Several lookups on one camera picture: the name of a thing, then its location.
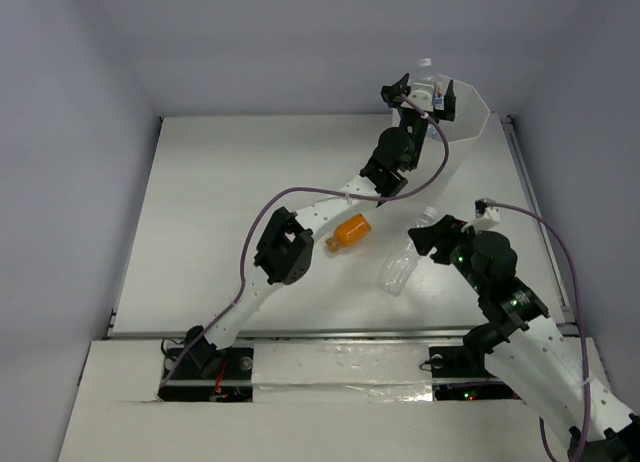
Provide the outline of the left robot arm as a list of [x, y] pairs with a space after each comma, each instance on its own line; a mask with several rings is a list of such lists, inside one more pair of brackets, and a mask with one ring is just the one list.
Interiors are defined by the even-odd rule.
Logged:
[[441, 133], [440, 122], [454, 121], [453, 80], [439, 76], [413, 80], [404, 75], [398, 82], [383, 86], [381, 97], [397, 111], [399, 124], [381, 133], [364, 167], [342, 188], [312, 187], [310, 193], [320, 195], [320, 200], [295, 211], [276, 205], [295, 193], [294, 188], [278, 193], [266, 203], [258, 215], [269, 220], [254, 257], [247, 256], [247, 246], [241, 251], [237, 295], [206, 326], [187, 331], [183, 349], [173, 362], [175, 367], [186, 360], [198, 376], [215, 374], [223, 351], [233, 344], [249, 318], [275, 291], [298, 282], [308, 272], [315, 244], [337, 223], [360, 207], [379, 207], [412, 197], [436, 181], [431, 176], [408, 190], [404, 175], [417, 168], [428, 131]]

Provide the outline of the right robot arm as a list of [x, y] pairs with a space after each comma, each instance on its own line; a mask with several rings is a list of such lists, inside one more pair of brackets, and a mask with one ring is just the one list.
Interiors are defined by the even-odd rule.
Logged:
[[408, 235], [417, 253], [453, 266], [486, 318], [460, 350], [470, 373], [488, 372], [512, 389], [572, 461], [636, 461], [639, 417], [579, 358], [543, 301], [516, 274], [508, 238], [446, 215]]

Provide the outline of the clear unlabelled plastic bottle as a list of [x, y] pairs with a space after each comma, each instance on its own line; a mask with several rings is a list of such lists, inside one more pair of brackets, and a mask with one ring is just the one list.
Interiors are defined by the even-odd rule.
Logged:
[[401, 294], [421, 258], [408, 231], [433, 225], [437, 216], [438, 211], [432, 206], [427, 206], [415, 220], [406, 224], [377, 274], [375, 286], [378, 289], [394, 297]]

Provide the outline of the blue orange label clear bottle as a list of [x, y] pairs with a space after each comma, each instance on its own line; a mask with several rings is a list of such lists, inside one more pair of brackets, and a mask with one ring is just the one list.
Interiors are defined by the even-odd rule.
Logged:
[[434, 120], [439, 122], [445, 108], [444, 93], [441, 78], [430, 58], [423, 58], [418, 62], [418, 68], [411, 76], [410, 85], [413, 101], [425, 112], [431, 113]]

